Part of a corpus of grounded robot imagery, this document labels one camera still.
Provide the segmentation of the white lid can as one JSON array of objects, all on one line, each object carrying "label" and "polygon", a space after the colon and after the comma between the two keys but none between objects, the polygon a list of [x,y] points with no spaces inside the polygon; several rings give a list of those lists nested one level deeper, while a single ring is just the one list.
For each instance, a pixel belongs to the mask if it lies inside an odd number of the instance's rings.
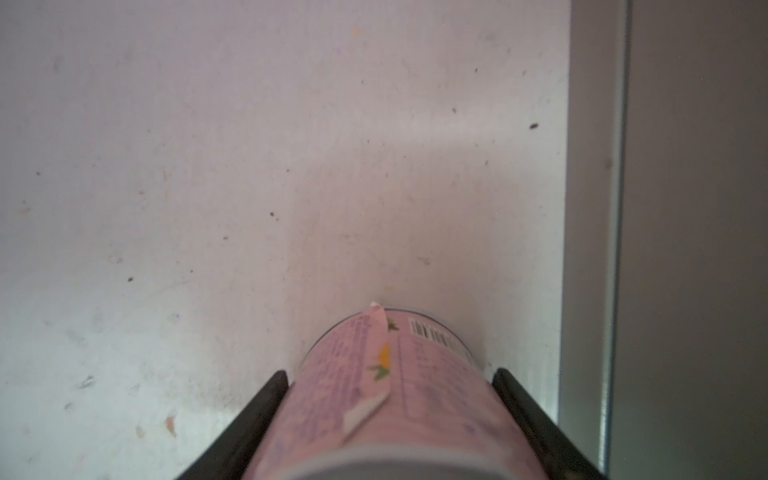
[{"label": "white lid can", "polygon": [[541,479],[544,468],[464,344],[377,303],[297,371],[249,479]]}]

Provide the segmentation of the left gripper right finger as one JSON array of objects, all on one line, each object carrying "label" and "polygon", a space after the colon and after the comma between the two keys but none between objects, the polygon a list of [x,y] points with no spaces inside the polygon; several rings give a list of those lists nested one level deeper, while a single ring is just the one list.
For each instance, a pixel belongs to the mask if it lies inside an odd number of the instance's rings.
[{"label": "left gripper right finger", "polygon": [[548,479],[606,480],[509,370],[498,368],[491,385],[522,429]]}]

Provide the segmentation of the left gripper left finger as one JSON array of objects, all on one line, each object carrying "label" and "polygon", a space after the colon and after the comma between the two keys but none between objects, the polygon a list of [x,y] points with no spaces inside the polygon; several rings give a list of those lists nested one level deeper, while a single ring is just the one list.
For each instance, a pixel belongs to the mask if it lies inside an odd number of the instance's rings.
[{"label": "left gripper left finger", "polygon": [[242,479],[288,389],[286,371],[276,371],[229,426],[178,476],[178,479]]}]

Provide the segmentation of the grey metal cabinet counter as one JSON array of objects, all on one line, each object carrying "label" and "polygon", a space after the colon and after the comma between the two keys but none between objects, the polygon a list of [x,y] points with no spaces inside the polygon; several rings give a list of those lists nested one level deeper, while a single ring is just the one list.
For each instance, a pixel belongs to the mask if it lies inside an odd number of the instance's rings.
[{"label": "grey metal cabinet counter", "polygon": [[612,479],[763,479],[767,5],[570,27],[560,426]]}]

